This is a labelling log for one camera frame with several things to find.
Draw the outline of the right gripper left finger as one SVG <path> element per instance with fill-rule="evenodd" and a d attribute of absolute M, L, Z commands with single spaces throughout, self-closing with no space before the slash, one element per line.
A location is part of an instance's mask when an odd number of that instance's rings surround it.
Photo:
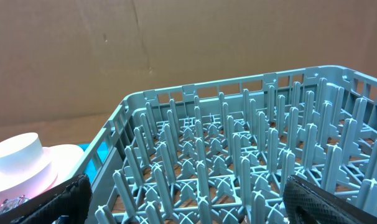
<path fill-rule="evenodd" d="M 78 174 L 27 202 L 0 214 L 0 223 L 85 223 L 92 190 L 86 174 Z"/>

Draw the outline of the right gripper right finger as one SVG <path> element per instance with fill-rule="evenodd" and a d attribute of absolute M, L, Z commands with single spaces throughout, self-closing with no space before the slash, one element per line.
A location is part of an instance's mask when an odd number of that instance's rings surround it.
<path fill-rule="evenodd" d="M 282 197 L 290 223 L 377 223 L 376 216 L 297 175 L 287 178 Z"/>

